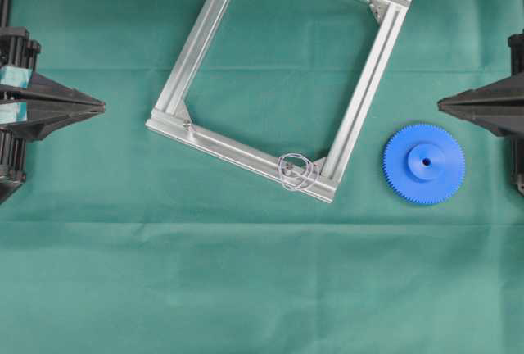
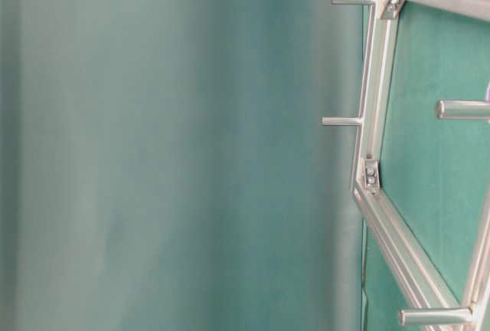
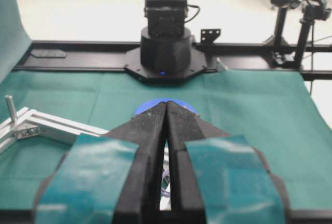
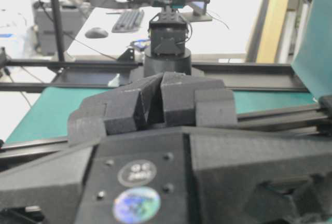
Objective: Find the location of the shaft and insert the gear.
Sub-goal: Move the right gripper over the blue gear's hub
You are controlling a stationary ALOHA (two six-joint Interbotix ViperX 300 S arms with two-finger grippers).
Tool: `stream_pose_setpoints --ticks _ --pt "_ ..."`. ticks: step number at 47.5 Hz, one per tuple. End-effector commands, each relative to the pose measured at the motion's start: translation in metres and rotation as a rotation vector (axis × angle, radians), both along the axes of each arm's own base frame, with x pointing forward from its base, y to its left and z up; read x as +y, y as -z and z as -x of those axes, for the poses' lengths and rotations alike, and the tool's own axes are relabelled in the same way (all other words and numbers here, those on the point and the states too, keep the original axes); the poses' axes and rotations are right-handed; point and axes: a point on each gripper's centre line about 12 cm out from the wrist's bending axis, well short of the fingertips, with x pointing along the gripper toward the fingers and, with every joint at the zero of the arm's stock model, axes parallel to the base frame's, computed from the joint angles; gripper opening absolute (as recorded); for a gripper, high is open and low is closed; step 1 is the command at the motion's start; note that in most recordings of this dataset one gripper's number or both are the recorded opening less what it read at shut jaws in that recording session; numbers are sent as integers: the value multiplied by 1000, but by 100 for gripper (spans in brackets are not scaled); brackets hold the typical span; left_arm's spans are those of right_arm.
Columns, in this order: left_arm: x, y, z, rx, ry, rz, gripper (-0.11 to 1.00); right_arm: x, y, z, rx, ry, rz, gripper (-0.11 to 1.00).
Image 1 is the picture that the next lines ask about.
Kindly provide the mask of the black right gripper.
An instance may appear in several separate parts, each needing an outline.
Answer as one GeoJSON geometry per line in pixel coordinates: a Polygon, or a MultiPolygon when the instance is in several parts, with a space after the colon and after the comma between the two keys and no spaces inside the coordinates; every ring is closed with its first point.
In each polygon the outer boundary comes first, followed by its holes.
{"type": "Polygon", "coordinates": [[[523,194],[523,33],[508,38],[512,76],[442,98],[440,111],[511,138],[512,181],[523,194]]]}

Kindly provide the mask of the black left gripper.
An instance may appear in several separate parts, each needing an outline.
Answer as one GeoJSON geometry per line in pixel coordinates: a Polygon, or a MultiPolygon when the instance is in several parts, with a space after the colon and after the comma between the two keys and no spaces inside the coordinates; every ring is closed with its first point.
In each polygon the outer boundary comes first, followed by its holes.
{"type": "Polygon", "coordinates": [[[1,181],[25,181],[26,140],[105,112],[105,103],[34,72],[41,45],[23,27],[1,28],[1,181]],[[27,104],[22,100],[75,104],[27,104]]]}

